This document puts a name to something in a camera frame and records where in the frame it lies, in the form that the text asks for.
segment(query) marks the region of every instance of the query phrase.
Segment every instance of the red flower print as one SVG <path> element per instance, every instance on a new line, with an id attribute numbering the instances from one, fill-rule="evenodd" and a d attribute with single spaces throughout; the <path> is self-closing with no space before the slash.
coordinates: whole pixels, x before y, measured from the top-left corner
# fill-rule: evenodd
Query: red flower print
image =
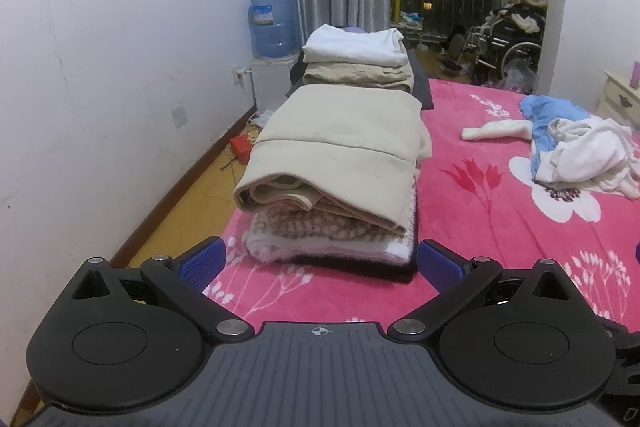
<path id="1" fill-rule="evenodd" d="M 476 165 L 475 160 L 464 160 L 466 165 L 466 171 L 471 176 L 471 179 L 475 181 L 478 185 L 484 184 L 484 172 Z"/>
<path id="2" fill-rule="evenodd" d="M 495 236 L 494 222 L 492 217 L 492 210 L 494 206 L 494 188 L 497 188 L 502 182 L 502 174 L 498 172 L 498 168 L 495 165 L 489 164 L 485 172 L 478 167 L 475 160 L 463 160 L 466 170 L 453 165 L 456 172 L 442 170 L 445 174 L 449 175 L 453 181 L 455 181 L 460 187 L 464 188 L 467 192 L 471 192 L 476 195 L 482 207 L 486 210 L 489 218 L 489 227 L 491 233 L 494 236 L 495 246 L 500 251 L 497 237 Z"/>
<path id="3" fill-rule="evenodd" d="M 489 165 L 486 169 L 486 183 L 489 188 L 495 188 L 502 182 L 502 174 L 498 173 L 495 165 Z"/>
<path id="4" fill-rule="evenodd" d="M 460 187 L 464 188 L 467 192 L 471 192 L 472 194 L 475 194 L 476 193 L 476 184 L 469 177 L 469 174 L 467 174 L 465 171 L 463 171 L 457 165 L 453 165 L 453 168 L 457 171 L 457 173 L 456 172 L 449 172 L 449 171 L 445 171 L 445 170 L 443 170 L 442 172 L 444 172 L 445 174 L 448 174 L 449 176 L 451 176 L 453 181 L 455 181 L 458 185 L 460 185 Z"/>

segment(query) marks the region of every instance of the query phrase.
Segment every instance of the wooden baseboard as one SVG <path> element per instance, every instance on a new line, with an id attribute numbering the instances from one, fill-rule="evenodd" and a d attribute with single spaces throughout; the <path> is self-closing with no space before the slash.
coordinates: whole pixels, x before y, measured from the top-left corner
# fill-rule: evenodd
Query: wooden baseboard
<path id="1" fill-rule="evenodd" d="M 247 111 L 242 117 L 231 126 L 231 128 L 215 142 L 204 155 L 194 163 L 185 175 L 178 180 L 177 184 L 167 192 L 160 200 L 151 213 L 146 216 L 145 220 L 134 230 L 131 236 L 126 240 L 125 244 L 120 247 L 110 261 L 110 265 L 114 268 L 126 267 L 131 259 L 138 253 L 138 250 L 146 243 L 146 241 L 154 233 L 154 230 L 160 225 L 162 220 L 169 214 L 172 208 L 180 201 L 180 198 L 186 194 L 187 190 L 196 180 L 202 176 L 203 172 L 213 163 L 220 153 L 225 150 L 229 140 L 237 136 L 244 130 L 247 120 L 255 112 L 255 106 Z"/>
<path id="2" fill-rule="evenodd" d="M 247 111 L 242 117 L 231 126 L 231 128 L 217 141 L 210 149 L 204 153 L 204 155 L 194 163 L 177 184 L 175 184 L 169 192 L 160 200 L 151 213 L 145 217 L 145 220 L 134 230 L 129 236 L 124 245 L 120 247 L 116 255 L 111 259 L 111 266 L 114 268 L 126 267 L 131 259 L 138 253 L 138 250 L 146 243 L 146 241 L 154 233 L 154 230 L 162 223 L 162 220 L 171 212 L 171 209 L 180 201 L 180 198 L 186 194 L 187 190 L 193 185 L 196 180 L 202 176 L 203 172 L 213 163 L 220 153 L 225 150 L 225 147 L 229 143 L 229 140 L 234 136 L 239 135 L 244 126 L 255 112 L 255 106 Z M 27 389 L 22 395 L 18 409 L 14 413 L 12 418 L 11 427 L 19 427 L 22 423 L 28 419 L 31 414 L 36 410 L 40 402 L 38 391 L 32 381 L 29 382 Z"/>

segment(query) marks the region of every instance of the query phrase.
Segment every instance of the purple object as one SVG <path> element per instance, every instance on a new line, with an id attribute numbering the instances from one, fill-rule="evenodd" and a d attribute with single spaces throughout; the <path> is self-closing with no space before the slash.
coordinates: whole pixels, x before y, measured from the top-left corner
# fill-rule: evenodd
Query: purple object
<path id="1" fill-rule="evenodd" d="M 362 28 L 358 28 L 357 26 L 345 26 L 342 29 L 349 33 L 366 33 L 366 31 L 364 31 Z"/>
<path id="2" fill-rule="evenodd" d="M 634 74 L 631 75 L 631 87 L 638 89 L 640 85 L 640 62 L 636 61 L 634 65 Z"/>

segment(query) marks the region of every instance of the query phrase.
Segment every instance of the crosshair mark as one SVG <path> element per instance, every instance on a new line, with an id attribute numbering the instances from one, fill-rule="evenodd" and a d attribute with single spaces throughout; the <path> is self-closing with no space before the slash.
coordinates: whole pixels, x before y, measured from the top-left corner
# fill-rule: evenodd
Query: crosshair mark
<path id="1" fill-rule="evenodd" d="M 318 325 L 315 328 L 313 328 L 312 330 L 309 330 L 309 332 L 313 333 L 314 335 L 316 335 L 318 337 L 322 337 L 323 335 L 326 335 L 327 333 L 332 333 L 332 330 L 328 330 L 324 326 Z"/>

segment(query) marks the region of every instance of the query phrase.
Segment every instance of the red box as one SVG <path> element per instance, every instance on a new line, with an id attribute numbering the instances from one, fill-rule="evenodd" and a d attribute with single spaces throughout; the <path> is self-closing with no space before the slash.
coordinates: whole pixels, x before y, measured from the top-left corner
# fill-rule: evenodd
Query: red box
<path id="1" fill-rule="evenodd" d="M 242 165 L 247 165 L 249 163 L 249 156 L 251 156 L 251 149 L 254 147 L 249 142 L 246 134 L 241 134 L 240 136 L 236 136 L 229 140 L 231 144 L 231 151 L 236 155 L 238 161 Z"/>

